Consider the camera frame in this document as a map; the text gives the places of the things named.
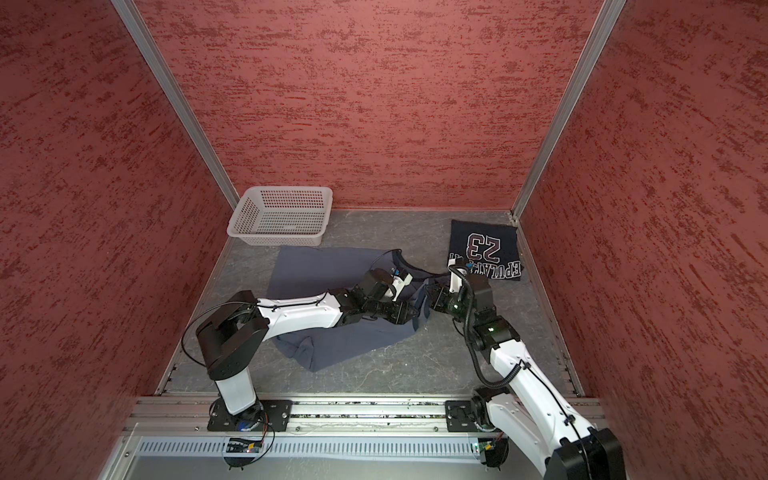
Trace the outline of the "navy tank top red trim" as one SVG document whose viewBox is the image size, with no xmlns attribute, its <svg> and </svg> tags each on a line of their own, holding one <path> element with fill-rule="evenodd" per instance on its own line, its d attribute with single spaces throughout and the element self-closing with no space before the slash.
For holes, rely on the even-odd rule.
<svg viewBox="0 0 768 480">
<path fill-rule="evenodd" d="M 510 225 L 452 220 L 448 260 L 465 261 L 491 280 L 520 281 L 524 270 L 517 228 Z"/>
</svg>

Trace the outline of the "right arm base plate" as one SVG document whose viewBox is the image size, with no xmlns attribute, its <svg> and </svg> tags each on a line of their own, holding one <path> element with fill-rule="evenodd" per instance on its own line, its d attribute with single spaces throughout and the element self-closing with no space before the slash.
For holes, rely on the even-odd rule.
<svg viewBox="0 0 768 480">
<path fill-rule="evenodd" d="M 453 433 L 501 433 L 511 437 L 532 425 L 531 417 L 510 395 L 446 401 L 445 415 L 447 429 Z"/>
</svg>

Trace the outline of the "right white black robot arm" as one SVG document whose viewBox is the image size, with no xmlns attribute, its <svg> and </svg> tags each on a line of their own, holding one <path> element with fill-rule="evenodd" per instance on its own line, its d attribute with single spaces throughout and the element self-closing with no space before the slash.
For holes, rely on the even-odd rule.
<svg viewBox="0 0 768 480">
<path fill-rule="evenodd" d="M 499 430 L 544 479 L 625 479 L 623 448 L 561 395 L 512 325 L 498 314 L 491 289 L 430 286 L 425 305 L 459 323 L 473 368 L 484 429 Z"/>
</svg>

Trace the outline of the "grey-blue tank top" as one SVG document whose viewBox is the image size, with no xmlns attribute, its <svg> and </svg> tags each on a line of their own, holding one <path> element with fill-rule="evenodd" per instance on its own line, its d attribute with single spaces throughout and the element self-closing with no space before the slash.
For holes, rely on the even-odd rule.
<svg viewBox="0 0 768 480">
<path fill-rule="evenodd" d="M 391 251 L 361 248 L 281 248 L 270 279 L 267 297 L 309 297 L 338 288 L 351 288 L 371 268 L 404 268 L 413 276 L 402 298 L 420 309 L 403 325 L 385 319 L 363 319 L 348 326 L 308 329 L 277 336 L 273 344 L 280 353 L 311 372 L 355 358 L 378 348 L 394 345 L 425 328 L 440 315 L 426 305 L 425 287 L 431 282 Z"/>
</svg>

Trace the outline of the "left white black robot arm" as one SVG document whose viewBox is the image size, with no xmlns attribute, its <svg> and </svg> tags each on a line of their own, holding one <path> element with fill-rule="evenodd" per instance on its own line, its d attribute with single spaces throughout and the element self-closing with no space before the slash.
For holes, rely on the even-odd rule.
<svg viewBox="0 0 768 480">
<path fill-rule="evenodd" d="M 195 335 L 202 364 L 216 384 L 207 429 L 212 432 L 266 431 L 268 415 L 253 386 L 248 367 L 261 344 L 274 337 L 309 329 L 338 329 L 363 320 L 414 325 L 419 308 L 394 292 L 367 295 L 360 288 L 335 289 L 296 299 L 257 299 L 241 291 L 207 312 Z"/>
</svg>

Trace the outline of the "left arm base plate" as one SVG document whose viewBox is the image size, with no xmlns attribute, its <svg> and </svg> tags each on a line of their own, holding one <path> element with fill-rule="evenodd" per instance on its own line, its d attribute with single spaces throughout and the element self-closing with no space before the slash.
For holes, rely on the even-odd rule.
<svg viewBox="0 0 768 480">
<path fill-rule="evenodd" d="M 284 432 L 291 415 L 290 400 L 259 401 L 238 414 L 231 414 L 222 398 L 210 406 L 207 430 L 209 432 L 264 433 L 270 429 Z"/>
</svg>

